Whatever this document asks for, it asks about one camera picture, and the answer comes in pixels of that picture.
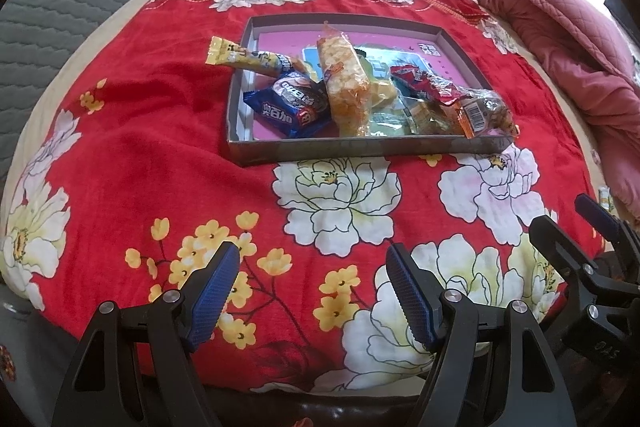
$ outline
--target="rolled pink comforter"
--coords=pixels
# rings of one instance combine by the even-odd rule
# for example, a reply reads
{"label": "rolled pink comforter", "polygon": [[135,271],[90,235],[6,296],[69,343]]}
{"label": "rolled pink comforter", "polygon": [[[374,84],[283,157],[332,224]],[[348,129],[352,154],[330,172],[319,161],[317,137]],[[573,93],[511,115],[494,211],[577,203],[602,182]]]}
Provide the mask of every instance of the rolled pink comforter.
{"label": "rolled pink comforter", "polygon": [[616,25],[586,0],[478,0],[507,20],[593,126],[612,193],[640,218],[640,88]]}

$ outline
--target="gray box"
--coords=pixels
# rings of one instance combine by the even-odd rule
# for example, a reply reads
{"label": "gray box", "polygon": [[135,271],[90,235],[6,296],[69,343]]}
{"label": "gray box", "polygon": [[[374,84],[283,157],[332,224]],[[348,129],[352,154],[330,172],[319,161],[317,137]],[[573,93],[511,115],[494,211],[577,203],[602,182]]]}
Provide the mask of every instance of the gray box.
{"label": "gray box", "polygon": [[[328,22],[345,33],[369,32],[434,41],[458,68],[470,87],[491,89],[487,79],[457,42],[442,28],[428,24],[339,13],[292,13],[252,17],[242,35],[241,46],[257,51],[258,36],[274,31],[318,31]],[[242,101],[242,94],[254,89],[255,73],[236,70],[229,89],[226,110],[226,140],[231,160],[240,165],[342,158],[350,156],[395,156],[449,153],[500,153],[513,143],[511,136],[399,136],[357,138],[304,138],[254,140],[254,112]]]}

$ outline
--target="yellow flower print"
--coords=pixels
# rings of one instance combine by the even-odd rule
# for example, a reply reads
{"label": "yellow flower print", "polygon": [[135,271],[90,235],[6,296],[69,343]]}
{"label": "yellow flower print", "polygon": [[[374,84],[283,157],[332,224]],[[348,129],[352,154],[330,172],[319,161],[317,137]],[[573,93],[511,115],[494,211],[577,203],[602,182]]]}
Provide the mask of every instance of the yellow flower print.
{"label": "yellow flower print", "polygon": [[322,307],[314,310],[314,317],[320,322],[322,331],[341,328],[346,321],[353,318],[359,306],[349,301],[350,297],[345,293],[340,293],[335,298],[322,297],[320,299]]}
{"label": "yellow flower print", "polygon": [[418,158],[422,158],[427,162],[427,165],[430,167],[435,167],[440,160],[442,160],[442,154],[425,154],[423,156],[418,156]]}
{"label": "yellow flower print", "polygon": [[227,227],[220,227],[215,219],[211,219],[206,225],[197,227],[193,246],[197,249],[210,251],[210,255],[213,256],[223,241],[232,241],[235,243],[237,240],[237,237],[229,235],[229,229]]}
{"label": "yellow flower print", "polygon": [[132,268],[140,268],[142,264],[140,252],[135,248],[127,248],[127,251],[124,253],[124,260]]}
{"label": "yellow flower print", "polygon": [[291,256],[284,253],[282,248],[271,248],[267,257],[258,259],[257,265],[269,275],[282,275],[291,269]]}
{"label": "yellow flower print", "polygon": [[229,344],[236,344],[238,349],[255,344],[255,324],[245,324],[242,319],[235,319],[228,313],[220,315],[218,325],[223,338]]}
{"label": "yellow flower print", "polygon": [[149,302],[155,301],[159,296],[162,295],[162,286],[159,284],[154,284],[151,286],[149,290]]}
{"label": "yellow flower print", "polygon": [[345,293],[351,294],[351,287],[360,284],[358,275],[358,267],[352,264],[347,268],[340,268],[337,272],[331,271],[324,277],[324,283],[320,285],[319,290],[322,293]]}
{"label": "yellow flower print", "polygon": [[152,279],[156,279],[156,277],[158,277],[158,266],[156,266],[156,262],[149,258],[146,260],[146,267],[149,269],[149,275]]}
{"label": "yellow flower print", "polygon": [[171,261],[171,264],[169,265],[169,269],[171,270],[171,273],[169,274],[169,282],[171,284],[177,284],[179,290],[182,288],[191,273],[200,268],[202,268],[202,266],[197,266],[195,264],[194,256],[185,257],[181,261],[178,261],[177,259],[175,261]]}
{"label": "yellow flower print", "polygon": [[256,212],[245,210],[242,214],[236,216],[236,225],[243,230],[251,230],[257,225],[259,217]]}
{"label": "yellow flower print", "polygon": [[205,255],[207,253],[207,249],[197,248],[195,243],[196,238],[188,235],[187,237],[182,239],[182,247],[178,249],[177,252],[178,257],[182,259],[184,263],[187,263],[188,266],[194,266],[191,270],[204,268],[205,266],[207,266],[205,263]]}
{"label": "yellow flower print", "polygon": [[87,91],[80,95],[80,105],[86,108],[89,114],[93,114],[95,111],[100,111],[104,106],[104,101],[95,100],[94,96]]}
{"label": "yellow flower print", "polygon": [[249,279],[246,272],[238,272],[236,276],[236,282],[234,282],[231,293],[229,293],[227,302],[233,302],[236,308],[242,308],[246,304],[246,300],[254,294],[254,290],[249,286],[247,280]]}
{"label": "yellow flower print", "polygon": [[168,233],[169,218],[163,217],[162,219],[155,219],[151,227],[151,237],[153,237],[155,241],[162,241]]}
{"label": "yellow flower print", "polygon": [[251,232],[242,232],[240,234],[240,237],[238,237],[238,240],[236,241],[236,247],[238,247],[238,250],[240,250],[241,259],[242,257],[251,256],[258,251],[254,243],[251,242],[252,238],[253,237],[251,235]]}

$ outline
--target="blue snack package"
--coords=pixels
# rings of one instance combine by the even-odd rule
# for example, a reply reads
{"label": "blue snack package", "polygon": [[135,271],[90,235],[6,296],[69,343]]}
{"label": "blue snack package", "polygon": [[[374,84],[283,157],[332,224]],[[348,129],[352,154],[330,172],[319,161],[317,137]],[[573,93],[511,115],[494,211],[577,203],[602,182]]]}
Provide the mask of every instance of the blue snack package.
{"label": "blue snack package", "polygon": [[324,82],[298,71],[281,76],[273,86],[248,91],[242,99],[287,138],[309,138],[331,121]]}

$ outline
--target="flower center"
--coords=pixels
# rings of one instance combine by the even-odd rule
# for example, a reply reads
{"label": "flower center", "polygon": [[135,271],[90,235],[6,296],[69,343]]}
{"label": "flower center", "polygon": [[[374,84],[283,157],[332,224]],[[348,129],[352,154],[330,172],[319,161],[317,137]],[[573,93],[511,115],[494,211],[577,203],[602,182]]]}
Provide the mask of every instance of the flower center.
{"label": "flower center", "polygon": [[507,166],[507,162],[504,161],[504,158],[498,156],[497,154],[489,156],[489,163],[500,170],[504,170],[504,168]]}
{"label": "flower center", "polygon": [[336,183],[338,181],[338,173],[336,171],[327,172],[322,176],[324,183]]}
{"label": "flower center", "polygon": [[14,241],[14,259],[18,262],[22,262],[24,257],[24,247],[27,246],[27,240],[29,238],[29,231],[27,229],[20,229],[18,231],[18,237]]}

